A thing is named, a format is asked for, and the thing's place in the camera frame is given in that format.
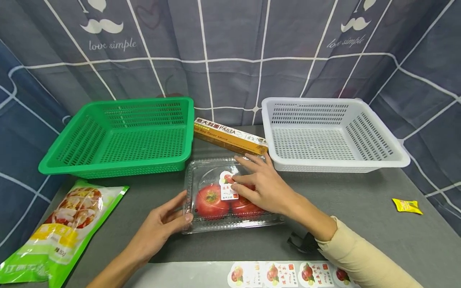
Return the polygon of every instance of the finger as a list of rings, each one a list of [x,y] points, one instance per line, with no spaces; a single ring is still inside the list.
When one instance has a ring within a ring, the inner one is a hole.
[[[187,194],[187,190],[184,190],[183,192],[176,195],[175,198],[171,199],[170,201],[166,202],[162,206],[158,207],[157,209],[160,215],[163,217],[168,212],[181,207],[184,203],[184,200],[186,199],[186,194]]]
[[[250,159],[251,161],[255,162],[255,163],[258,164],[259,166],[264,166],[264,165],[266,165],[266,164],[264,163],[264,161],[263,161],[261,158],[259,158],[258,156],[255,156],[255,155],[251,155],[251,154],[246,153],[246,154],[245,154],[245,157],[248,158],[248,159]]]
[[[235,192],[239,193],[239,195],[242,195],[246,199],[250,200],[252,203],[254,203],[255,201],[256,202],[258,201],[258,198],[259,198],[258,192],[253,191],[253,190],[243,186],[242,184],[237,184],[237,183],[232,184],[231,188]]]
[[[251,174],[251,175],[234,175],[234,176],[232,176],[232,179],[234,179],[235,182],[248,183],[248,184],[256,185],[256,183],[254,182],[253,174]]]
[[[266,163],[269,165],[269,167],[274,168],[274,164],[272,164],[272,159],[269,156],[269,153],[264,153],[264,158],[266,158]]]
[[[194,219],[194,216],[188,213],[185,215],[181,215],[178,218],[172,220],[171,222],[165,224],[164,227],[168,235],[171,235],[181,231],[185,226],[189,225],[189,223],[192,222],[192,219]]]
[[[167,215],[165,217],[165,219],[163,220],[163,224],[167,224],[167,223],[173,221],[174,219],[176,219],[178,217],[181,217],[182,215],[183,215],[182,210],[174,211],[174,212],[172,212],[171,214],[169,214],[169,215]]]
[[[240,163],[243,167],[247,168],[251,172],[256,172],[260,169],[260,166],[256,163],[251,162],[250,160],[246,160],[243,157],[235,156],[235,160]]]

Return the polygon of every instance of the tomato label sticker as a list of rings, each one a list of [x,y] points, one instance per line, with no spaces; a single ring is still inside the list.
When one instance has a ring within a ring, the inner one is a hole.
[[[263,276],[266,287],[298,287],[294,264],[269,262]]]
[[[302,262],[298,279],[301,286],[306,288],[335,286],[327,263]]]
[[[336,285],[341,288],[360,288],[353,280],[349,278],[349,275],[343,269],[331,265],[331,277]]]
[[[221,200],[234,200],[238,199],[238,193],[232,190],[231,185],[235,183],[234,176],[229,171],[223,171],[219,175],[219,185],[221,186]]]
[[[259,262],[235,262],[227,275],[227,284],[232,288],[262,287]]]

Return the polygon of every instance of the orange box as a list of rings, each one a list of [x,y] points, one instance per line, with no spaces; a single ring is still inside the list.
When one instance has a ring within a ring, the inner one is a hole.
[[[264,138],[198,117],[194,137],[240,154],[262,155],[267,152]]]

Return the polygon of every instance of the hand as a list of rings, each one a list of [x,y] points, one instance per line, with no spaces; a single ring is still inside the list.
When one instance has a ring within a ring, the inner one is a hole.
[[[252,160],[236,156],[235,159],[253,172],[251,175],[232,178],[239,183],[253,184],[253,191],[242,184],[231,187],[253,204],[273,213],[283,214],[306,227],[320,241],[330,241],[336,233],[336,222],[315,207],[309,200],[299,195],[279,176],[272,165],[271,158],[264,154],[266,163],[253,155],[245,154]]]
[[[235,157],[235,160],[253,174],[235,175],[233,179],[238,183],[255,185],[256,191],[238,183],[233,184],[232,189],[264,210],[290,217],[292,207],[299,202],[300,198],[304,199],[304,197],[293,191],[279,176],[272,165],[269,154],[264,154],[266,162],[254,155],[245,154],[245,156],[252,161],[238,156]]]
[[[122,254],[139,265],[146,264],[163,247],[171,234],[187,226],[193,215],[183,215],[182,210],[176,211],[183,205],[186,193],[184,190],[162,206],[153,209]]]

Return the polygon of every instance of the green packaging bag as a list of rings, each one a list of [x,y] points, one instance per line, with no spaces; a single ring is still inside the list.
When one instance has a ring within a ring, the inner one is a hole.
[[[49,281],[60,288],[128,188],[77,180],[45,223],[0,264],[0,284]]]

